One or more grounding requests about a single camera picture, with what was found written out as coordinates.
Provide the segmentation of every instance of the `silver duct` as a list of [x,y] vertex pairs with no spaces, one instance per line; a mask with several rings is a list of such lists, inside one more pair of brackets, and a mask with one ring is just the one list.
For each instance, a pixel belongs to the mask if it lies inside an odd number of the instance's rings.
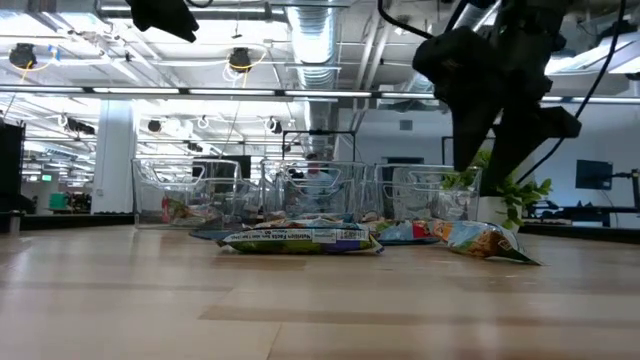
[[[477,31],[476,27],[485,21],[485,18],[488,17],[492,12],[494,12],[500,4],[500,1],[496,2],[496,5],[493,7],[488,7],[486,9],[480,9],[473,5],[467,4],[467,6],[460,14],[460,18],[454,25],[455,28],[459,28],[461,26],[468,26],[472,28],[474,31]],[[413,75],[413,78],[407,82],[404,86],[404,91],[408,92],[430,92],[433,90],[433,84],[429,79],[427,79],[422,74],[416,72]]]
[[[331,64],[335,57],[337,12],[333,8],[290,7],[286,9],[291,24],[291,46],[300,64]],[[303,89],[326,90],[335,87],[333,69],[300,67],[297,69]],[[309,130],[336,130],[337,116],[333,103],[310,101],[305,104],[305,123]],[[310,137],[311,151],[321,152],[324,141]]]

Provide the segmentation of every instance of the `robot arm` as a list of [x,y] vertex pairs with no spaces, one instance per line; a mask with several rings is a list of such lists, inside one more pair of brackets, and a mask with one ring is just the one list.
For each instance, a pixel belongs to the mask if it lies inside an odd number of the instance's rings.
[[[494,1],[474,1],[491,6]],[[491,188],[549,138],[577,137],[581,124],[562,107],[541,108],[544,74],[570,0],[503,0],[491,36],[463,26],[422,43],[413,68],[434,84],[453,120],[454,166],[471,163],[490,129],[496,140],[483,188]],[[499,124],[494,125],[502,113]]]

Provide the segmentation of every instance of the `snack bag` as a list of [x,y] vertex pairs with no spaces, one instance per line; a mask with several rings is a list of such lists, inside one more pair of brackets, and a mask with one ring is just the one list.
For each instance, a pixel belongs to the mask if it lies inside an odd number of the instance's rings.
[[366,227],[325,219],[261,224],[227,236],[218,241],[218,245],[253,254],[340,254],[363,250],[379,254],[383,251]]
[[501,257],[525,264],[542,265],[526,254],[513,233],[500,226],[475,221],[429,222],[431,233],[453,252],[479,258]]
[[434,244],[438,238],[429,233],[425,221],[383,220],[367,224],[383,246]]

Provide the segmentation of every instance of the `white pot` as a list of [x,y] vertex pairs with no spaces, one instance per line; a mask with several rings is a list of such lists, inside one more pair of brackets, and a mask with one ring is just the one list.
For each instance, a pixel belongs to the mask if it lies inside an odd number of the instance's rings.
[[[522,207],[516,206],[518,217],[522,218]],[[478,221],[487,222],[502,226],[508,219],[507,205],[499,196],[484,196],[478,199]],[[513,224],[511,230],[514,234],[518,232],[520,226]]]

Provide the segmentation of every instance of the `wooden table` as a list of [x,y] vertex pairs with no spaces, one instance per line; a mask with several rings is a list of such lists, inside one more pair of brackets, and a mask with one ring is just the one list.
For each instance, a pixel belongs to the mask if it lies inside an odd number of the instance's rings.
[[640,247],[524,235],[544,267],[440,246],[250,256],[132,227],[0,240],[3,359],[640,359]]

